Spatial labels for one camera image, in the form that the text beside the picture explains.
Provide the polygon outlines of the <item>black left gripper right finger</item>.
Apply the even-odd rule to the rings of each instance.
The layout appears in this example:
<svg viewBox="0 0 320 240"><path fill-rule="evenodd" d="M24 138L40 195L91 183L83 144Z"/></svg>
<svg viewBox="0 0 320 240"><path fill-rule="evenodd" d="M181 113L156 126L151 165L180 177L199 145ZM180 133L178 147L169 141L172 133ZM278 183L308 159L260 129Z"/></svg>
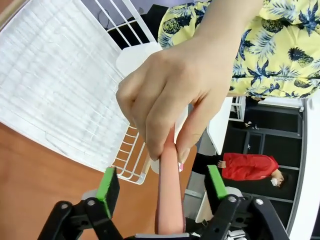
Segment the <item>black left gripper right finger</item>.
<svg viewBox="0 0 320 240"><path fill-rule="evenodd" d="M217 166L207 166L204 185L213 217L200 240L290 240L271 202L227 193Z"/></svg>

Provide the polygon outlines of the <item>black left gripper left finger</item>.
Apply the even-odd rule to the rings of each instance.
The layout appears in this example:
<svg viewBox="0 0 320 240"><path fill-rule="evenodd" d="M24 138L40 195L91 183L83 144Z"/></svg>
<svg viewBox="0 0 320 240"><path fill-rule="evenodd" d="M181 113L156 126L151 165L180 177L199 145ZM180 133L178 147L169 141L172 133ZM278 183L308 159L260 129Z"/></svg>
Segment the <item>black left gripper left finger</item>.
<svg viewBox="0 0 320 240"><path fill-rule="evenodd" d="M112 221L120 192L117 170L108 167L93 196L76 205L57 202L37 240L79 240L84 230L93 229L98 240L123 240Z"/></svg>

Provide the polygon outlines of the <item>pink cylindrical stick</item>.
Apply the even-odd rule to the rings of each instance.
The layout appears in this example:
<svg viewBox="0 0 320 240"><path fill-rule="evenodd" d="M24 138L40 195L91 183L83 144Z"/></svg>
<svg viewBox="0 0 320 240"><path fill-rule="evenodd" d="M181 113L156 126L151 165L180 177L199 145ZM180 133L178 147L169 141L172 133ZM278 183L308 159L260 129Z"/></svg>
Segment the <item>pink cylindrical stick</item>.
<svg viewBox="0 0 320 240"><path fill-rule="evenodd" d="M182 234L185 231L179 160L172 127L159 157L158 196L155 233L158 235Z"/></svg>

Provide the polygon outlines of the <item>person's bare forearm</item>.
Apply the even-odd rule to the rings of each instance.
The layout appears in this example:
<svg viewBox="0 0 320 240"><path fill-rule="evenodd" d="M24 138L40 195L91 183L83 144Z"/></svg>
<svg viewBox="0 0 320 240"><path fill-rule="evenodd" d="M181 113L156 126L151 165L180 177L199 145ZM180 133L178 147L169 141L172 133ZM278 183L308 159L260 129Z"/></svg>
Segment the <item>person's bare forearm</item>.
<svg viewBox="0 0 320 240"><path fill-rule="evenodd" d="M193 37L206 42L238 40L262 6L263 0L212 0Z"/></svg>

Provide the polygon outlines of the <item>person's bare hand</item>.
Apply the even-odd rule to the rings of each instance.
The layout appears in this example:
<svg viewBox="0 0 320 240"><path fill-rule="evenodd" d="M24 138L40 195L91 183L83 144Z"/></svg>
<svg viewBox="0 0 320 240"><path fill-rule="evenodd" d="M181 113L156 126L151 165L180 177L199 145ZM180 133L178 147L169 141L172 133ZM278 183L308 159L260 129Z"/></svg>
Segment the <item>person's bare hand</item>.
<svg viewBox="0 0 320 240"><path fill-rule="evenodd" d="M189 104L194 108L177 137L178 154L199 140L228 94L239 45L235 38L195 36L153 53L120 82L117 102L153 160L163 153L170 130Z"/></svg>

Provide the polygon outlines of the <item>person in red shirt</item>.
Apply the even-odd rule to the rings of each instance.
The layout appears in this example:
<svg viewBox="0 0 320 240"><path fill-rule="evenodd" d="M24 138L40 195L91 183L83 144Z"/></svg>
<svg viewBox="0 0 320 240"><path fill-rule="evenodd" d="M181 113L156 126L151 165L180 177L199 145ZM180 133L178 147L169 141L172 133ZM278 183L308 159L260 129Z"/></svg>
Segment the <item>person in red shirt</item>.
<svg viewBox="0 0 320 240"><path fill-rule="evenodd" d="M205 175L208 166L217 166L223 180L231 183L248 182L249 192L262 195L276 192L288 193L294 187L294 179L280 170L273 156L225 152L222 155L197 153L192 171Z"/></svg>

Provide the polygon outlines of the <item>white desk in background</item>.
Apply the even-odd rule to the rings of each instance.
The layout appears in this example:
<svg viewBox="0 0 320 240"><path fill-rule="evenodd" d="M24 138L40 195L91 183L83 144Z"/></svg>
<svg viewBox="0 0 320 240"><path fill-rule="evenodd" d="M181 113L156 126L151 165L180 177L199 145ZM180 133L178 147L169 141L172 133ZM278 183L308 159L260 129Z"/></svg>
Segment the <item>white desk in background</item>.
<svg viewBox="0 0 320 240"><path fill-rule="evenodd" d="M210 120L206 132L218 155L222 153L226 137L232 97L226 97L219 112Z"/></svg>

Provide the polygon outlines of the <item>yellow pineapple print shirt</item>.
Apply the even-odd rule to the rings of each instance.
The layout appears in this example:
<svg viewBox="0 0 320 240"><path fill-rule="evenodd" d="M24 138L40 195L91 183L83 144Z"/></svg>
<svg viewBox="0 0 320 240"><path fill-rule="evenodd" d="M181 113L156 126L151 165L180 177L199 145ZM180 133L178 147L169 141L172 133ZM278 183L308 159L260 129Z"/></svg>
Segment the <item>yellow pineapple print shirt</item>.
<svg viewBox="0 0 320 240"><path fill-rule="evenodd" d="M211 2L169 8L161 47L194 38ZM304 99L320 90L320 0L263 0L239 41L227 95Z"/></svg>

